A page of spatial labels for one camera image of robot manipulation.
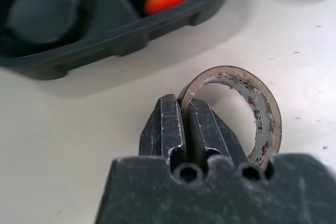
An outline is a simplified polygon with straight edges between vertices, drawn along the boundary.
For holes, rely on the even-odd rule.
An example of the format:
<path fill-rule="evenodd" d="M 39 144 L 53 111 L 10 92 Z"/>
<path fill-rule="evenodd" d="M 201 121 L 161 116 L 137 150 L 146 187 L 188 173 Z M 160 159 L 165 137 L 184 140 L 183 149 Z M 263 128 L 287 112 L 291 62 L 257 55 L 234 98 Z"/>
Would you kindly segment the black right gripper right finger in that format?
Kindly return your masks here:
<path fill-rule="evenodd" d="M 186 120 L 192 160 L 201 168 L 208 168 L 207 161 L 213 155 L 227 157 L 234 166 L 248 161 L 235 133 L 206 102 L 192 99 Z"/>

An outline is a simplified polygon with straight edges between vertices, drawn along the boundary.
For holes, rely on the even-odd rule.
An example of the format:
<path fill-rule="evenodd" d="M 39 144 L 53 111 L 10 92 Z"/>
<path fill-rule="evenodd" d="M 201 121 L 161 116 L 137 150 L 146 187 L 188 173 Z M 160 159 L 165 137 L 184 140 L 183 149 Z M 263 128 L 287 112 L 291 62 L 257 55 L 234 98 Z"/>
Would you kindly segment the dark plastic tool tray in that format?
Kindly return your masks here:
<path fill-rule="evenodd" d="M 214 16 L 225 0 L 186 0 L 144 16 L 130 0 L 0 0 L 0 67 L 37 80 L 126 56 Z"/>

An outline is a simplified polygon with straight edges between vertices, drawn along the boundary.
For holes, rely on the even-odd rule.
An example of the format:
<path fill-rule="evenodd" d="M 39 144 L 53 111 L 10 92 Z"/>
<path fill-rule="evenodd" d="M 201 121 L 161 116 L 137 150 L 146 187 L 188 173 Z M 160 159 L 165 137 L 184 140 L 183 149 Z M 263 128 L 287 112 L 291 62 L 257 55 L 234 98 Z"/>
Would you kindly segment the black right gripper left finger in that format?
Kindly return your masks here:
<path fill-rule="evenodd" d="M 186 161 L 180 105 L 173 94 L 160 97 L 140 135 L 140 156 L 161 156 L 169 163 Z"/>

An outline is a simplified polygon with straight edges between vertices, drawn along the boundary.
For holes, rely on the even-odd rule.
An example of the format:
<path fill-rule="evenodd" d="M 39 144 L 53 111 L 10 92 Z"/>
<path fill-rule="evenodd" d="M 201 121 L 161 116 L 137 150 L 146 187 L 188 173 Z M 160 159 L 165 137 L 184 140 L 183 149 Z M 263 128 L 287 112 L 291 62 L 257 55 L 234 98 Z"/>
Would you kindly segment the black electrical tape roll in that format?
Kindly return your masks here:
<path fill-rule="evenodd" d="M 281 114 L 277 101 L 268 87 L 255 75 L 234 66 L 216 66 L 194 78 L 179 94 L 181 112 L 195 93 L 207 84 L 219 83 L 236 90 L 251 108 L 255 124 L 255 145 L 248 160 L 265 169 L 272 155 L 279 152 L 282 139 Z"/>

